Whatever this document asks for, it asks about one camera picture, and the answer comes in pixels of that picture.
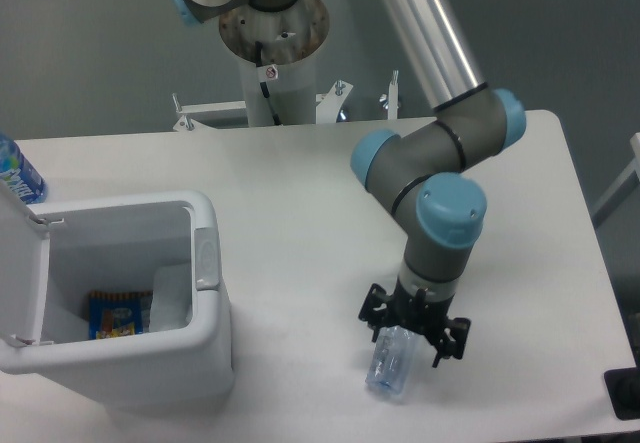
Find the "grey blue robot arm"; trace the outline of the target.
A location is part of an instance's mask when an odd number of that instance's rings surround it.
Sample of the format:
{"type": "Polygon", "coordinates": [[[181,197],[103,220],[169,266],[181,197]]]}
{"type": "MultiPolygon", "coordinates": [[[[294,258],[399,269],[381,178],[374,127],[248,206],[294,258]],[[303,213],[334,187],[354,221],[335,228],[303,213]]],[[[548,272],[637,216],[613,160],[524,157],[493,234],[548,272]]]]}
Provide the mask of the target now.
{"type": "MultiPolygon", "coordinates": [[[[525,111],[511,92],[489,88],[447,0],[383,1],[435,118],[407,136],[375,131],[353,150],[353,173],[407,236],[394,291],[373,285],[359,317],[374,333],[399,326],[425,337],[438,359],[461,359],[470,322],[448,309],[486,212],[464,172],[516,143],[525,111]]],[[[250,125],[316,120],[315,92],[294,72],[326,40],[320,0],[173,2],[188,24],[218,21],[245,73],[250,125]]]]}

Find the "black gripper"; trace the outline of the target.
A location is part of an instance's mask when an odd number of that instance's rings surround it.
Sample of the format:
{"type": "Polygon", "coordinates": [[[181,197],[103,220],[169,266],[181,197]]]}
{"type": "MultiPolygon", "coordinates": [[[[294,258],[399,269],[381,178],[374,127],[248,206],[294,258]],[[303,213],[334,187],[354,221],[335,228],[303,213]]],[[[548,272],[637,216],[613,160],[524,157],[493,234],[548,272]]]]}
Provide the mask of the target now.
{"type": "Polygon", "coordinates": [[[449,319],[447,312],[452,297],[439,302],[427,301],[423,291],[410,295],[397,282],[392,295],[379,284],[369,288],[358,313],[358,319],[372,331],[371,341],[376,343],[381,331],[401,326],[424,336],[436,350],[432,367],[442,360],[462,360],[471,328],[471,320],[464,317],[449,319]]]}

